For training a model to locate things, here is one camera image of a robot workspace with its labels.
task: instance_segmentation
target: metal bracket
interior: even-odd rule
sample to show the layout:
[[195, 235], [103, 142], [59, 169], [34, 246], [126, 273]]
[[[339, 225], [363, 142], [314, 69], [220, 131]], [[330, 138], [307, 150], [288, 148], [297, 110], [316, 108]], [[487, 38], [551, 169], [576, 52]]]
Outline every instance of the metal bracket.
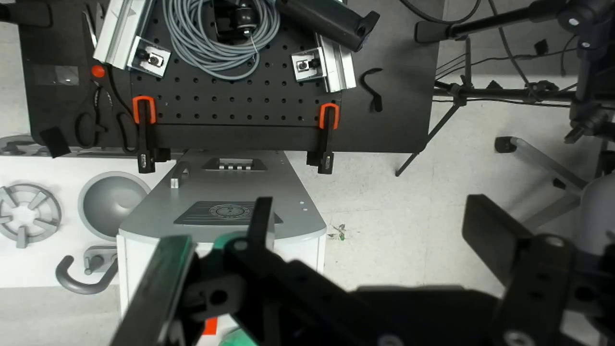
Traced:
[[318, 48], [291, 54], [295, 81], [324, 79], [326, 92], [339, 92], [357, 87], [351, 52], [326, 37], [314, 35]]
[[82, 254], [82, 267], [84, 273], [103, 273], [111, 267], [113, 260], [117, 258], [115, 246], [90, 246]]
[[163, 77], [170, 52], [142, 40], [153, 0], [111, 0], [93, 60], [117, 69], [134, 67]]

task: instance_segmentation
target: floor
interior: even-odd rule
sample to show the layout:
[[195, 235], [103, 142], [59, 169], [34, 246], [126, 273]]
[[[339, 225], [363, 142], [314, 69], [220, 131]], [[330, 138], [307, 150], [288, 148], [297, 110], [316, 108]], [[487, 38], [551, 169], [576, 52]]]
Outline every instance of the floor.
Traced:
[[[445, 6], [445, 17], [459, 17], [470, 0]], [[524, 2], [499, 0], [499, 10], [520, 8]], [[532, 54], [532, 40], [547, 38], [551, 52], [568, 38], [553, 23], [514, 25], [507, 29], [511, 46], [518, 54]], [[0, 25], [0, 137], [26, 133], [26, 106], [20, 79], [17, 35]], [[495, 33], [472, 37], [474, 60], [503, 56]], [[439, 62], [461, 54], [459, 42], [445, 42]], [[559, 77], [559, 56], [524, 62], [532, 81], [551, 79], [570, 85], [572, 77]], [[566, 54], [568, 73], [574, 54]], [[507, 87], [520, 87], [509, 62], [476, 65], [476, 87], [489, 79]], [[449, 104], [434, 104], [436, 123]], [[405, 156], [397, 154], [338, 154], [332, 177], [320, 177], [305, 167], [305, 154], [288, 152], [311, 198], [328, 223], [324, 273], [345, 288], [359, 285], [462, 285], [468, 288], [501, 292], [501, 285], [461, 238], [461, 217], [466, 194], [487, 194], [511, 215], [522, 219], [532, 210], [557, 198], [549, 177], [509, 156], [493, 152], [493, 138], [522, 137], [536, 148], [570, 167], [580, 177], [591, 177], [597, 144], [580, 140], [564, 146], [568, 131], [566, 110], [468, 104], [418, 160], [395, 179], [393, 169]], [[568, 235], [574, 217], [559, 219], [545, 229]], [[107, 290], [95, 298], [72, 296], [63, 290], [1, 290], [0, 334], [1, 344], [105, 344], [117, 323], [117, 294]]]

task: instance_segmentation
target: cable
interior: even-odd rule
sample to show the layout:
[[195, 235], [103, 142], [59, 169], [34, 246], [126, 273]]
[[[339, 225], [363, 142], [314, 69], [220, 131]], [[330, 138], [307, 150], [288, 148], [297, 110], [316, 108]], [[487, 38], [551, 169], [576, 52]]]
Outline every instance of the cable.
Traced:
[[559, 73], [560, 77], [566, 75], [564, 71], [564, 50], [570, 46], [570, 42], [576, 38], [576, 35], [572, 35], [564, 44], [562, 44], [562, 50], [560, 50], [560, 56], [559, 56]]
[[437, 19], [437, 17], [432, 17], [428, 13], [424, 13], [420, 8], [416, 8], [414, 4], [411, 4], [411, 0], [399, 0], [411, 13], [418, 15], [420, 19], [424, 21], [430, 21], [430, 23], [443, 23], [443, 25], [455, 25], [455, 23], [462, 23], [466, 19], [470, 19], [478, 6], [482, 4], [482, 0], [476, 0], [474, 6], [468, 10], [466, 15], [459, 17], [459, 19], [451, 19], [451, 21], [445, 21], [445, 19]]
[[526, 102], [514, 102], [514, 100], [505, 100], [505, 98], [468, 98], [466, 102], [499, 102], [499, 104], [514, 104], [514, 106], [532, 106], [532, 108], [570, 108], [570, 106], [564, 106], [564, 104], [526, 104]]
[[572, 88], [576, 88], [576, 85], [578, 85], [578, 83], [574, 83], [574, 85], [568, 85], [568, 87], [560, 88], [559, 92], [566, 92], [566, 90], [572, 90]]
[[222, 79], [240, 81], [249, 77], [259, 63], [263, 50], [280, 29], [280, 13], [274, 0], [253, 0], [261, 25], [241, 44], [222, 44], [209, 38], [203, 23], [203, 8], [213, 0], [163, 0], [163, 17], [170, 35], [174, 54], [201, 69], [203, 73]]
[[[549, 52], [549, 54], [541, 54], [541, 56], [536, 56], [536, 54], [514, 54], [514, 60], [539, 60], [539, 58], [547, 58], [547, 56], [559, 56], [559, 54], [566, 54], [566, 52], [574, 52], [576, 48], [566, 48], [566, 50], [557, 50], [557, 52]], [[487, 62], [507, 62], [509, 58], [507, 56], [495, 56], [495, 58], [484, 58], [484, 60], [478, 60], [478, 62], [472, 62], [470, 65], [482, 65], [482, 63], [487, 63]], [[441, 71], [436, 79], [443, 79], [459, 69], [464, 69], [464, 63], [462, 65], [455, 65], [455, 67], [449, 67], [447, 71]]]
[[120, 104], [120, 108], [124, 110], [124, 112], [115, 113], [115, 121], [117, 121], [117, 127], [118, 127], [118, 137], [120, 137], [120, 146], [122, 146], [122, 150], [124, 150], [126, 154], [132, 154], [134, 148], [130, 146], [128, 135], [126, 135], [126, 129], [124, 129], [124, 123], [120, 121], [122, 117], [126, 117], [128, 123], [130, 123], [130, 127], [132, 127], [132, 131], [136, 131], [136, 129], [134, 129], [134, 123], [132, 123], [132, 110], [130, 110], [128, 104], [118, 96], [118, 90], [117, 90], [117, 85], [115, 85], [115, 75], [113, 75], [113, 69], [111, 69], [111, 67], [107, 67], [107, 79], [109, 79], [109, 87], [111, 87], [111, 92], [113, 92], [115, 100], [117, 100], [117, 102]]
[[[497, 8], [495, 8], [495, 2], [493, 0], [487, 0], [487, 6], [491, 8], [493, 15], [497, 15]], [[514, 60], [512, 56], [512, 50], [507, 42], [507, 37], [503, 33], [501, 27], [497, 27], [497, 33], [499, 33], [499, 38], [501, 38], [501, 44], [503, 44], [503, 50], [505, 50], [505, 56], [511, 60], [512, 67], [516, 69], [518, 77], [522, 79], [524, 85], [530, 85], [530, 81], [526, 79], [526, 75], [522, 73], [518, 62]]]
[[459, 54], [459, 56], [447, 60], [445, 63], [437, 65], [436, 69], [443, 69], [443, 67], [449, 67], [449, 65], [457, 65], [459, 62], [462, 63], [462, 58], [464, 58], [464, 54]]

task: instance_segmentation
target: hook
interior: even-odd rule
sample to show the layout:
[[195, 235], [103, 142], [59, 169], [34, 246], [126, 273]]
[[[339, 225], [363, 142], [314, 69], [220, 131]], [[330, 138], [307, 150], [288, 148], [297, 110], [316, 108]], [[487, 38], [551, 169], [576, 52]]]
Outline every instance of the hook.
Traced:
[[97, 283], [93, 283], [93, 285], [78, 283], [68, 275], [68, 267], [72, 261], [74, 261], [72, 256], [65, 256], [55, 267], [55, 279], [63, 288], [67, 288], [74, 294], [97, 294], [109, 286], [109, 283], [113, 281], [113, 277], [117, 273], [117, 258], [115, 258], [111, 267], [107, 269], [107, 273], [103, 273]]
[[380, 73], [380, 67], [368, 69], [361, 75], [361, 87], [370, 94], [370, 104], [368, 104], [368, 112], [370, 113], [382, 113], [384, 106], [382, 106], [382, 94], [378, 94], [372, 87], [366, 85], [366, 75], [374, 75]]

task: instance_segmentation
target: clamp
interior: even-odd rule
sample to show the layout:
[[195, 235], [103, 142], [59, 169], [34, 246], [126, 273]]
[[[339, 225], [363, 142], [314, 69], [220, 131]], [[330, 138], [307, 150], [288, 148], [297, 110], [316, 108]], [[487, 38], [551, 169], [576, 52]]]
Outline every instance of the clamp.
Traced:
[[318, 140], [313, 152], [307, 152], [307, 165], [318, 167], [320, 175], [332, 173], [334, 154], [330, 150], [332, 131], [339, 127], [339, 106], [338, 104], [322, 104], [318, 110]]
[[157, 123], [155, 102], [151, 96], [132, 98], [132, 119], [136, 123], [136, 161], [138, 173], [155, 171], [155, 133]]

